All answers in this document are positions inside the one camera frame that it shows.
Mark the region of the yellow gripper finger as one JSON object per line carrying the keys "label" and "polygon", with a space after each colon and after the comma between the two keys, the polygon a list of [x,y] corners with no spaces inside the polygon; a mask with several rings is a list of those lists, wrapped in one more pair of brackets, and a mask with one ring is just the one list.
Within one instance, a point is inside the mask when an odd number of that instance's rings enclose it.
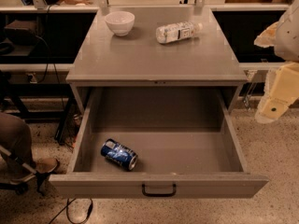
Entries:
{"label": "yellow gripper finger", "polygon": [[276,31],[278,22],[272,23],[264,31],[262,31],[254,40],[253,44],[260,48],[269,48],[276,45]]}
{"label": "yellow gripper finger", "polygon": [[286,63],[268,71],[264,95],[258,104],[255,119],[261,124],[278,120],[299,98],[299,63]]}

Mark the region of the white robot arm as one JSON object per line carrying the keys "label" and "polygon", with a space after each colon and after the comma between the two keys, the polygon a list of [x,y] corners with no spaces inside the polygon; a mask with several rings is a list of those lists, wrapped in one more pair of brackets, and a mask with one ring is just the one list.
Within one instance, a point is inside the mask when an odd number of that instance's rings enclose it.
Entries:
{"label": "white robot arm", "polygon": [[255,38],[254,45],[273,47],[275,55],[286,61],[266,75],[255,114],[257,122],[266,124],[278,120],[299,98],[299,0],[293,0],[279,20]]}

